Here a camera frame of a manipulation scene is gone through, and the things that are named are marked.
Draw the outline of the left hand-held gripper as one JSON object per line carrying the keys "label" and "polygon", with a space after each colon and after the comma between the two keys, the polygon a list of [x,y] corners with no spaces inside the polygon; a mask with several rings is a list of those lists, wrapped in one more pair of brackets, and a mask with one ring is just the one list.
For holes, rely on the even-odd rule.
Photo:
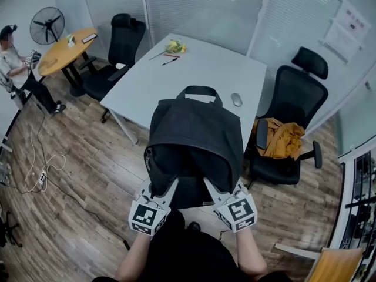
{"label": "left hand-held gripper", "polygon": [[171,212],[170,203],[179,184],[175,179],[160,197],[160,205],[151,200],[149,178],[144,180],[136,193],[136,200],[132,201],[129,214],[129,226],[132,230],[154,236],[166,222]]}

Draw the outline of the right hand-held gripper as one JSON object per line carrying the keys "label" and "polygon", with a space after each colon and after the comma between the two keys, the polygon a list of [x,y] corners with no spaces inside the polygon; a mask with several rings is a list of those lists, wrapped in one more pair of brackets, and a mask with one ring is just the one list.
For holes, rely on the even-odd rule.
{"label": "right hand-held gripper", "polygon": [[208,178],[203,180],[214,203],[215,213],[233,233],[257,223],[255,202],[242,183],[236,184],[233,196],[229,197],[228,192],[221,192]]}

